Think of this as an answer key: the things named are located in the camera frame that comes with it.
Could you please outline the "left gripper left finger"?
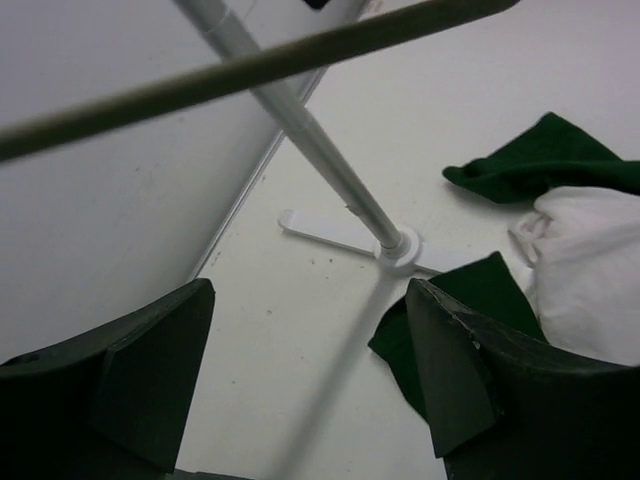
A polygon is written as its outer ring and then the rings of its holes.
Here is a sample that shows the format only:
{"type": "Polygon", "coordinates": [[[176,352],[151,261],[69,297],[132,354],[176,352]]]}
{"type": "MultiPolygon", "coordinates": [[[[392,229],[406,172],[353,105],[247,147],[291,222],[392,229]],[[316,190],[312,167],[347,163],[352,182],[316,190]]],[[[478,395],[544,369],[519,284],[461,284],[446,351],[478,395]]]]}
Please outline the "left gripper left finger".
{"type": "Polygon", "coordinates": [[[2,478],[172,475],[214,304],[212,283],[196,279],[2,363],[2,478]]]}

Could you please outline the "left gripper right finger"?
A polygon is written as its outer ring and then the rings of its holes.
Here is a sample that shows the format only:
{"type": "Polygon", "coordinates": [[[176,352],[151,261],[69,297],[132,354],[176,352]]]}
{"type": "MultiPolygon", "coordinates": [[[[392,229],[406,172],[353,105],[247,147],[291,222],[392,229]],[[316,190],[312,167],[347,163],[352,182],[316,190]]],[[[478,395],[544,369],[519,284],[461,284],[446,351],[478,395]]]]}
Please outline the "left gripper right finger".
{"type": "Polygon", "coordinates": [[[481,315],[426,280],[406,293],[436,457],[451,479],[635,479],[639,371],[481,315]]]}

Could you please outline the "green and white t-shirt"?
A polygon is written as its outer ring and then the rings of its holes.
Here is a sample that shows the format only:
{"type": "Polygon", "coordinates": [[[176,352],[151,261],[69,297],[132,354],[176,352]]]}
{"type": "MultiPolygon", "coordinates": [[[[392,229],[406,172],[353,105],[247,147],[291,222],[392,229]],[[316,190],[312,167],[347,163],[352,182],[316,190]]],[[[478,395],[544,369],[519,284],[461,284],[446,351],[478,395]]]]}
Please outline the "green and white t-shirt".
{"type": "Polygon", "coordinates": [[[639,164],[547,113],[488,156],[445,168],[453,185],[530,205],[499,254],[433,278],[480,314],[562,350],[639,363],[639,164]]]}

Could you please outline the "wooden clothes hanger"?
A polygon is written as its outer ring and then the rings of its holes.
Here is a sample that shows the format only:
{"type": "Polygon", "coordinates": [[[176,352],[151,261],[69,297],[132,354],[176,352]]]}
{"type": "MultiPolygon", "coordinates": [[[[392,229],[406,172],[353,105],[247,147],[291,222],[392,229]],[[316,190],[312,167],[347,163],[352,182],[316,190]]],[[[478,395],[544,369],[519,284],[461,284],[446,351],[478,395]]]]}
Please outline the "wooden clothes hanger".
{"type": "Polygon", "coordinates": [[[1,160],[13,162],[394,47],[501,13],[513,5],[511,1],[423,1],[256,54],[41,115],[2,130],[1,160]]]}

